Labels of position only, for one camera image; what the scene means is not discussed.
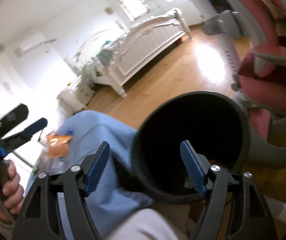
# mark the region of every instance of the chair backrest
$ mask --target chair backrest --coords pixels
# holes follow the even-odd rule
[[[252,44],[256,46],[271,44],[279,45],[278,35],[271,11],[262,0],[227,0],[238,12],[239,19],[247,28]],[[265,63],[256,73],[260,77],[268,76],[276,65]]]

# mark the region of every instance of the white bed frame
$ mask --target white bed frame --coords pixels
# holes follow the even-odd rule
[[[103,74],[94,82],[110,85],[115,92],[125,98],[127,95],[123,85],[184,34],[191,38],[190,29],[178,8],[134,25],[117,40],[109,66],[105,67],[98,58],[91,57]]]

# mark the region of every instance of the metal screw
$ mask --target metal screw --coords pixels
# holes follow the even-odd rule
[[[38,177],[39,177],[40,179],[45,178],[45,177],[46,177],[46,172],[45,172],[45,171],[42,171],[42,172],[38,175]]]
[[[221,168],[218,165],[212,165],[211,170],[212,171],[219,171]]]
[[[79,171],[81,167],[79,165],[74,165],[70,170],[73,172]]]
[[[252,174],[251,174],[250,172],[248,172],[248,171],[246,171],[246,172],[244,173],[244,176],[245,176],[246,178],[252,178]]]

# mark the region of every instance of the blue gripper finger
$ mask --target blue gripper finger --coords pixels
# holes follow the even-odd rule
[[[207,192],[205,186],[206,175],[204,169],[201,167],[202,164],[200,164],[195,157],[196,152],[188,141],[181,143],[180,154],[194,189],[204,196]]]
[[[87,195],[96,191],[107,161],[110,158],[110,145],[108,143],[102,144],[99,149],[100,151],[86,175],[86,187],[84,191]]]

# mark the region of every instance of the black bucket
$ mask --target black bucket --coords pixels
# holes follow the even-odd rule
[[[187,187],[180,144],[237,173],[250,148],[248,120],[230,98],[207,91],[183,94],[161,105],[141,125],[131,152],[135,176],[145,193],[166,204],[203,200]]]

